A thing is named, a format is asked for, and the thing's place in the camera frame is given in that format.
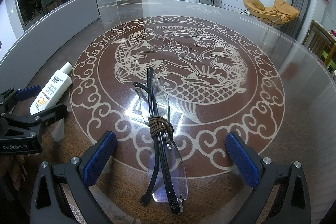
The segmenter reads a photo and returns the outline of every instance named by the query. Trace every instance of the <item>eyeglasses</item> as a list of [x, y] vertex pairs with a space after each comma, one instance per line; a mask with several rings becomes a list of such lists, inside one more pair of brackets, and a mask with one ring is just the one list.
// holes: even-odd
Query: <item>eyeglasses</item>
[[182, 157], [173, 141], [166, 88], [152, 67], [147, 69], [146, 84], [134, 82], [133, 85], [137, 87], [141, 114], [154, 142], [154, 152], [148, 156], [149, 185], [140, 203], [146, 206], [152, 196], [156, 202], [168, 202], [173, 214], [182, 213], [188, 184]]

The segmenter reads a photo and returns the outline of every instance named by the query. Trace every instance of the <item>blue gripper pad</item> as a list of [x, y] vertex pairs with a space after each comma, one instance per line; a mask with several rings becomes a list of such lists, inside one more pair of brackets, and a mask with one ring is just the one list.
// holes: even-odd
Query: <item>blue gripper pad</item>
[[230, 132], [225, 139], [225, 148], [237, 166], [247, 186], [255, 189], [263, 172], [261, 157], [239, 137], [236, 132]]
[[32, 86], [30, 88], [18, 90], [15, 95], [15, 100], [23, 101], [32, 97], [36, 97], [41, 92], [41, 87], [39, 85]]
[[95, 185], [107, 161], [117, 146], [115, 133], [106, 131], [94, 146], [82, 155], [80, 173], [87, 187]]

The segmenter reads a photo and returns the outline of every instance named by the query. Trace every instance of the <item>white bottle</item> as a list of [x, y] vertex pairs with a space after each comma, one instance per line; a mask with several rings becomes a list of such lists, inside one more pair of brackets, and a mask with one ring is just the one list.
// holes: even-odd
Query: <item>white bottle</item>
[[30, 106], [31, 115], [57, 104], [63, 93], [72, 84], [68, 76], [72, 69], [72, 65], [67, 62], [60, 70], [55, 72]]

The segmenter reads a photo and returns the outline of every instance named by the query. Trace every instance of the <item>flower pattern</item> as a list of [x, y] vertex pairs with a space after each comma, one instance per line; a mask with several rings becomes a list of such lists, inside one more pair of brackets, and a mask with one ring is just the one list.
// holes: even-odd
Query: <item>flower pattern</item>
[[192, 48], [189, 48], [187, 46], [183, 46], [178, 53], [178, 57], [190, 60], [198, 60], [199, 57], [195, 53], [197, 53], [196, 50], [193, 50]]
[[181, 47], [183, 47], [183, 45], [176, 41], [169, 41], [169, 42], [162, 43], [162, 50], [164, 51], [178, 52]]

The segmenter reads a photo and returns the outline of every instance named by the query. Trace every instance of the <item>glasses lens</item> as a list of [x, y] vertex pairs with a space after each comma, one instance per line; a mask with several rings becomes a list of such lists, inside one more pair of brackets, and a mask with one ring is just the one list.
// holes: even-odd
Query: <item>glasses lens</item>
[[[157, 79], [155, 73], [153, 74], [153, 96], [155, 98], [154, 107], [157, 106], [157, 114], [170, 121], [169, 99], [165, 85], [161, 79]], [[141, 88], [137, 88], [140, 100], [141, 115], [146, 125], [148, 125], [149, 107], [148, 107], [148, 93]]]
[[[164, 143], [164, 149], [167, 156], [167, 163], [169, 166], [171, 181], [173, 183], [175, 195], [176, 197], [181, 195], [181, 200], [186, 200], [188, 196], [188, 185], [183, 161], [179, 155], [179, 152], [175, 148], [173, 141], [168, 141]], [[155, 165], [155, 153], [152, 152], [149, 154], [148, 157], [149, 181], [151, 180], [153, 174], [154, 165]], [[166, 188], [161, 171], [161, 164], [152, 196], [154, 201], [156, 202], [168, 202]]]
[[145, 92], [142, 88], [137, 88], [137, 92], [139, 94], [141, 116], [145, 124], [148, 125], [148, 117], [149, 117], [148, 93]]

